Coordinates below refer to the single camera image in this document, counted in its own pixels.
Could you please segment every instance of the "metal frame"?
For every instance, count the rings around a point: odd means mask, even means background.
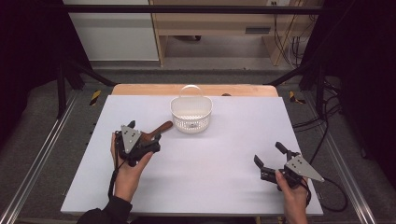
[[[61,10],[69,13],[215,13],[215,14],[295,14],[295,15],[325,15],[342,12],[341,8],[324,8],[324,7],[233,7],[233,6],[115,6],[115,5],[41,5],[35,10]],[[297,69],[294,73],[289,74],[284,78],[294,76],[299,72]],[[46,142],[38,153],[34,163],[31,166],[28,174],[24,178],[20,188],[7,207],[7,210],[0,218],[0,223],[14,223],[21,208],[27,199],[39,173],[49,156],[53,145],[55,144],[62,128],[72,111],[73,104],[76,101],[78,94],[74,95],[70,100],[69,107],[66,108],[64,115],[56,121],[52,131],[50,132]],[[308,100],[312,110],[315,113],[312,99]],[[361,191],[350,173],[342,155],[338,151],[336,144],[332,140],[331,135],[327,137],[327,142],[330,146],[330,154],[332,160],[337,168],[337,171],[346,187],[347,194],[352,201],[361,223],[375,223],[373,214],[364,200]]]

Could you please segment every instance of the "white basket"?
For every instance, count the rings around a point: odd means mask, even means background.
[[[200,96],[182,96],[187,88],[200,91]],[[212,113],[212,100],[203,96],[202,90],[195,85],[187,85],[180,90],[179,96],[171,102],[172,117],[177,129],[183,133],[200,133],[207,128]]]

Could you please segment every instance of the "cable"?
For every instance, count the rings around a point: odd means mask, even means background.
[[[332,211],[332,212],[344,212],[344,211],[347,209],[347,206],[348,206],[348,197],[347,197],[347,194],[344,192],[344,190],[341,188],[341,186],[339,186],[337,183],[335,183],[334,181],[330,180],[330,179],[327,178],[327,177],[323,177],[323,178],[324,178],[326,181],[329,181],[330,183],[334,184],[337,188],[340,189],[341,193],[342,193],[343,196],[344,196],[344,205],[343,205],[343,207],[341,207],[341,208],[330,208],[330,207],[324,205],[323,203],[320,203],[320,205],[321,205],[323,208],[325,208],[325,209],[327,209],[327,210],[329,210],[329,211]]]
[[[309,205],[309,203],[311,202],[311,198],[312,198],[312,193],[311,190],[308,187],[308,183],[306,182],[306,180],[303,178],[303,181],[305,183],[305,185],[303,183],[300,182],[300,186],[303,186],[303,188],[306,190],[307,194],[306,194],[306,206]]]

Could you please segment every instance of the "human hand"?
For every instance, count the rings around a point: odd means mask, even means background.
[[[284,195],[284,213],[288,223],[308,223],[305,213],[307,194],[306,189],[301,186],[297,187],[296,189],[291,189],[285,177],[278,170],[276,170],[276,182],[282,189]]]
[[[114,196],[119,197],[130,203],[134,196],[134,193],[137,190],[137,186],[139,184],[139,179],[142,175],[143,169],[149,163],[149,160],[151,159],[153,153],[147,153],[145,156],[143,156],[143,158],[135,167],[132,167],[128,165],[128,162],[124,162],[124,160],[120,158],[120,155],[116,158],[115,139],[116,135],[113,133],[111,137],[111,155],[113,156],[114,164],[116,164],[116,160],[118,160],[118,165],[120,166],[115,181]]]

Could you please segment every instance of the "white table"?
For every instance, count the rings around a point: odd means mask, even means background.
[[[113,164],[111,133],[136,120],[135,128],[151,132],[172,119],[176,96],[110,95],[62,206],[80,215],[108,202]],[[271,168],[283,168],[286,157],[276,141],[300,151],[282,98],[211,96],[210,125],[202,133],[184,134],[175,127],[163,134],[162,149],[142,174],[132,213],[145,216],[268,216],[283,214],[276,185],[260,180],[257,154]],[[310,184],[309,216],[322,215]]]

